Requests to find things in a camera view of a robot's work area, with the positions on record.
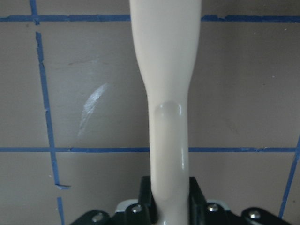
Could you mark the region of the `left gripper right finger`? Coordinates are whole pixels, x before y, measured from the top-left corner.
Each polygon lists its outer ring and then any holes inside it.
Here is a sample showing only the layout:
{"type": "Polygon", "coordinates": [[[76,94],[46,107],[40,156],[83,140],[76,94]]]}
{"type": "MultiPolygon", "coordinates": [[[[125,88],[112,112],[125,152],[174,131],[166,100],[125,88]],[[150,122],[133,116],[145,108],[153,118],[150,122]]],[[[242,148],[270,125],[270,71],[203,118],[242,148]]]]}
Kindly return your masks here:
{"type": "Polygon", "coordinates": [[[258,207],[247,208],[237,216],[216,201],[208,202],[195,177],[189,178],[189,223],[191,225],[289,225],[285,220],[258,207]]]}

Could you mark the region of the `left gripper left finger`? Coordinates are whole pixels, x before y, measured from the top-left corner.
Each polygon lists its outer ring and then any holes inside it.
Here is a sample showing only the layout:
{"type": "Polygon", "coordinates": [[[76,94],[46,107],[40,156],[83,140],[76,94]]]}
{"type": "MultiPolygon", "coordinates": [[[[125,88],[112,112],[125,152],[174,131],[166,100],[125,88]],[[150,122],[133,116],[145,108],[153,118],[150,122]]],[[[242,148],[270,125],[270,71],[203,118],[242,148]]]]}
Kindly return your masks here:
{"type": "Polygon", "coordinates": [[[117,211],[112,217],[102,210],[90,210],[73,225],[154,225],[158,222],[157,206],[151,191],[149,176],[141,178],[137,203],[131,203],[125,209],[117,211]]]}

